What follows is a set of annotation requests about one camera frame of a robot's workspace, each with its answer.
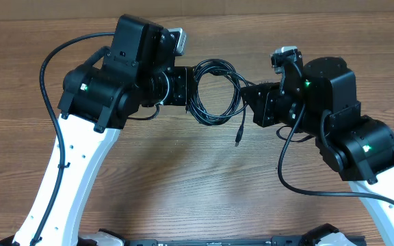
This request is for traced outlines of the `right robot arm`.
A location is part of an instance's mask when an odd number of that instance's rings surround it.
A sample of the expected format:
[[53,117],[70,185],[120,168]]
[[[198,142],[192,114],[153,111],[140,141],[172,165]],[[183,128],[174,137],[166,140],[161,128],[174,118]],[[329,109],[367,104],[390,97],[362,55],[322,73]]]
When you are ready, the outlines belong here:
[[354,72],[340,57],[304,63],[294,46],[277,49],[271,62],[279,82],[241,90],[254,123],[313,137],[324,163],[350,186],[345,196],[357,197],[394,245],[394,132],[361,113]]

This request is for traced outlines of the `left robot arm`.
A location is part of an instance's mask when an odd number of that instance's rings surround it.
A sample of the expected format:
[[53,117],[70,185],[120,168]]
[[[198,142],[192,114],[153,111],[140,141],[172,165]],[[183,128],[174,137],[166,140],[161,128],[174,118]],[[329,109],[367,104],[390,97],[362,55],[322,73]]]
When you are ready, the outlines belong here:
[[195,90],[192,70],[177,67],[187,35],[132,15],[122,15],[103,46],[63,82],[55,114],[56,140],[31,210],[2,245],[124,245],[122,236],[79,226],[99,169],[127,120],[140,107],[184,106]]

